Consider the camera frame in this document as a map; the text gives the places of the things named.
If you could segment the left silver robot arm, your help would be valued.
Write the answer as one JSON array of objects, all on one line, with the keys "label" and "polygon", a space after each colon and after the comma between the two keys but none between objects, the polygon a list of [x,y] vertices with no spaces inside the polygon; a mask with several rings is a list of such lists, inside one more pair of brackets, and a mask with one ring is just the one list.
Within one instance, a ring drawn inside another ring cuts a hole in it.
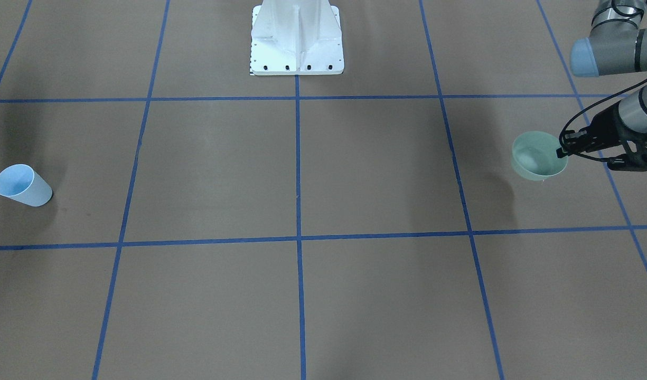
[{"label": "left silver robot arm", "polygon": [[[588,37],[575,41],[570,71],[582,78],[647,72],[647,28],[640,26],[647,1],[600,1]],[[612,170],[647,171],[647,78],[621,90],[624,99],[597,113],[580,130],[563,127],[557,158],[623,147],[616,157],[603,158]]]}]

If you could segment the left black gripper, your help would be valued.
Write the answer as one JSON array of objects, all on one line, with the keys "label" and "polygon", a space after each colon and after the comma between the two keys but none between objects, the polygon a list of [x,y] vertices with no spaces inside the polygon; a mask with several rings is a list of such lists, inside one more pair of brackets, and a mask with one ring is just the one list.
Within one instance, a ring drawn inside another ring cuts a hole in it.
[{"label": "left black gripper", "polygon": [[606,108],[606,110],[597,113],[587,127],[579,131],[560,133],[558,140],[562,144],[575,144],[577,153],[564,148],[557,148],[556,156],[557,158],[567,158],[578,154],[621,147],[620,129],[623,125],[620,110],[618,108]]}]

